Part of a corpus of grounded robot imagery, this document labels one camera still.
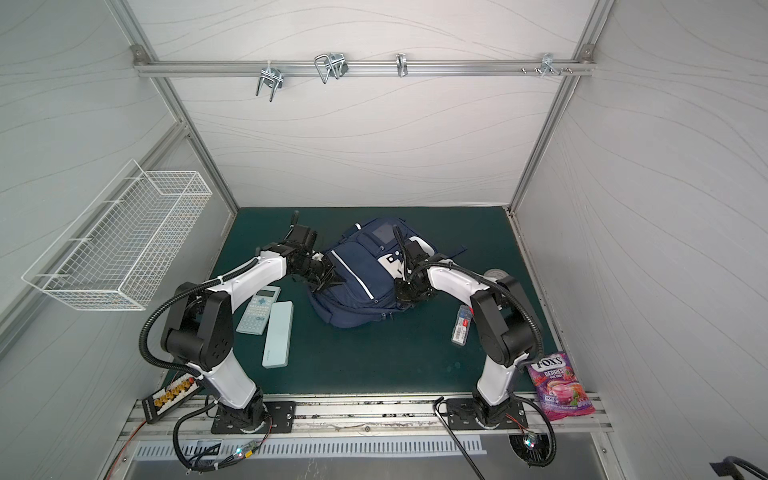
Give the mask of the navy blue student backpack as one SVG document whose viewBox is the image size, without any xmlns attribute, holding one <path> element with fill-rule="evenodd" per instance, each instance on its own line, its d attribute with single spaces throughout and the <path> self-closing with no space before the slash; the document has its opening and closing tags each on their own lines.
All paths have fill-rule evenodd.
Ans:
<svg viewBox="0 0 768 480">
<path fill-rule="evenodd" d="M 449 254 L 414 230 L 405 220 L 381 217 L 350 227 L 326 249 L 326 255 L 344 278 L 342 285 L 311 292 L 309 301 L 325 323 L 350 329 L 386 320 L 414 306 L 401 306 L 394 280 L 404 278 L 421 261 L 452 259 L 466 251 L 461 246 Z"/>
</svg>

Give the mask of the white green calculator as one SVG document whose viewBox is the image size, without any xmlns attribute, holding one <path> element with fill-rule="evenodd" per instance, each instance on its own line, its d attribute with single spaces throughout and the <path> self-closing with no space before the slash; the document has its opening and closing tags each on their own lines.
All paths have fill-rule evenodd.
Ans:
<svg viewBox="0 0 768 480">
<path fill-rule="evenodd" d="M 273 304 L 277 301 L 281 288 L 266 286 L 258 290 L 248 302 L 236 332 L 260 336 L 266 330 Z"/>
</svg>

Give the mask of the mint green pencil case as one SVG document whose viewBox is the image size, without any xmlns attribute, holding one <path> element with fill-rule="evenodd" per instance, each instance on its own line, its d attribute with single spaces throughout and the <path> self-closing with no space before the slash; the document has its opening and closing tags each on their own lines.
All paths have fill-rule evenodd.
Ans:
<svg viewBox="0 0 768 480">
<path fill-rule="evenodd" d="M 290 301 L 272 305 L 267 325 L 262 366 L 266 369 L 286 367 L 289 359 L 294 305 Z"/>
</svg>

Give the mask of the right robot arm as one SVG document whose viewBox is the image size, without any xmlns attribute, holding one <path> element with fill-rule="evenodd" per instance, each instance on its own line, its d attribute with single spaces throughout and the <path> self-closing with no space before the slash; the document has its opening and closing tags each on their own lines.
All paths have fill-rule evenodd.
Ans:
<svg viewBox="0 0 768 480">
<path fill-rule="evenodd" d="M 477 422 L 494 428 L 516 400 L 516 371 L 541 358 L 543 338 L 535 311 L 519 282 L 493 280 L 442 255 L 428 255 L 414 240 L 398 241 L 402 276 L 395 280 L 399 302 L 415 304 L 439 292 L 470 308 L 486 361 L 473 392 Z"/>
</svg>

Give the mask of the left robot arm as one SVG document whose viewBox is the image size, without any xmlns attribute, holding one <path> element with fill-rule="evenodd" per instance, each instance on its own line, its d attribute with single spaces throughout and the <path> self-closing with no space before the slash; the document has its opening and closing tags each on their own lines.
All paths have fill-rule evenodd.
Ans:
<svg viewBox="0 0 768 480">
<path fill-rule="evenodd" d="M 279 242 L 235 269 L 200 284 L 185 283 L 142 327 L 138 348 L 149 364 L 191 375 L 214 395 L 235 429 L 258 430 L 267 413 L 263 393 L 234 353 L 233 315 L 258 291 L 287 276 L 315 288 L 341 282 L 331 261 L 314 249 L 317 232 L 291 221 Z"/>
</svg>

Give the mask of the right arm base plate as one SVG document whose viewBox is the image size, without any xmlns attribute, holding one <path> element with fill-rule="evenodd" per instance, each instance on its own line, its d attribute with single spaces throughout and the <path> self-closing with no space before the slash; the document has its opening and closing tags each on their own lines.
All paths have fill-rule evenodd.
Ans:
<svg viewBox="0 0 768 480">
<path fill-rule="evenodd" d="M 488 406 L 482 399 L 457 397 L 445 400 L 438 412 L 452 430 L 519 430 L 528 427 L 524 406 L 507 399 L 497 406 Z"/>
</svg>

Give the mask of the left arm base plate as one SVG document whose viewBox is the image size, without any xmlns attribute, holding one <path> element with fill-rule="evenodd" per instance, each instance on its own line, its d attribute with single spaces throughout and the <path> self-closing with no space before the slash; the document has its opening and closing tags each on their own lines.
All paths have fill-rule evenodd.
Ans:
<svg viewBox="0 0 768 480">
<path fill-rule="evenodd" d="M 244 410 L 220 405 L 211 426 L 212 434 L 290 433 L 296 403 L 293 401 L 259 401 Z"/>
</svg>

